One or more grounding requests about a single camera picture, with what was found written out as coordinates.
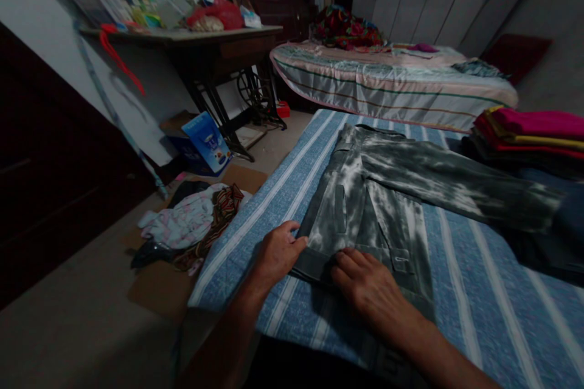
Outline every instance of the red plastic bag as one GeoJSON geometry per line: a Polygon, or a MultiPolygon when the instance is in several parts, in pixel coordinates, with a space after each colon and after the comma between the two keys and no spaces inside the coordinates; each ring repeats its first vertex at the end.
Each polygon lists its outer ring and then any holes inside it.
{"type": "Polygon", "coordinates": [[[243,17],[239,8],[227,0],[213,0],[213,6],[198,8],[193,15],[187,18],[187,26],[193,25],[203,16],[210,15],[217,17],[225,30],[241,29],[243,27],[243,17]]]}

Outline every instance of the red container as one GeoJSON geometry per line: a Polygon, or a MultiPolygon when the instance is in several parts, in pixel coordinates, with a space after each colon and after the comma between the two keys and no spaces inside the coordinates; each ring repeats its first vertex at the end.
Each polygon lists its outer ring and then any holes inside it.
{"type": "Polygon", "coordinates": [[[283,100],[281,100],[277,106],[276,106],[276,111],[278,112],[278,115],[285,119],[286,117],[290,116],[290,107],[288,106],[288,104],[286,102],[284,102],[283,100]]]}

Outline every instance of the red string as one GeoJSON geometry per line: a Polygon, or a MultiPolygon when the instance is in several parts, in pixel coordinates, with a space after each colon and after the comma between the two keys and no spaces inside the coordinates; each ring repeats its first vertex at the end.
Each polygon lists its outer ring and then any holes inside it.
{"type": "Polygon", "coordinates": [[[136,77],[134,73],[132,73],[132,71],[129,68],[126,67],[126,64],[124,64],[122,59],[120,58],[120,55],[117,54],[114,47],[110,44],[110,41],[108,40],[108,33],[114,32],[117,32],[117,29],[115,28],[112,29],[110,26],[106,25],[102,26],[102,31],[99,34],[99,40],[102,43],[102,47],[106,52],[108,52],[108,55],[116,62],[120,70],[126,73],[130,79],[132,79],[132,81],[136,84],[142,95],[146,96],[146,92],[144,91],[144,87],[142,86],[140,80],[136,77]]]}

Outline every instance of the bed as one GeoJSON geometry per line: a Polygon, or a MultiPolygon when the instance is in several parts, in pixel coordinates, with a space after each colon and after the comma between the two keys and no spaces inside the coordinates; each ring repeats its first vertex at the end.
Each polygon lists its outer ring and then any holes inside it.
{"type": "MultiPolygon", "coordinates": [[[[219,312],[268,231],[305,214],[345,123],[394,129],[452,146],[462,135],[319,110],[280,167],[215,242],[189,306],[219,312]]],[[[489,226],[423,205],[437,325],[503,387],[584,386],[584,290],[520,266],[489,226]]],[[[345,303],[287,276],[270,293],[257,329],[376,371],[382,348],[345,303]]]]}
{"type": "Polygon", "coordinates": [[[298,95],[322,106],[385,120],[468,131],[486,108],[515,108],[513,86],[499,77],[463,74],[468,59],[449,47],[361,53],[311,42],[272,50],[274,68],[298,95]]]}

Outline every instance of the white cloth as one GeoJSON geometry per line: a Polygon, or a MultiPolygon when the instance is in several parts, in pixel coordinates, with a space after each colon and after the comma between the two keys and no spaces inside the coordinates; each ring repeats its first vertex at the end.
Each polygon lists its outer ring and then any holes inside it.
{"type": "Polygon", "coordinates": [[[228,187],[213,184],[207,190],[184,198],[174,208],[148,211],[138,222],[142,237],[169,249],[185,249],[205,237],[213,223],[213,193],[228,187]]]}

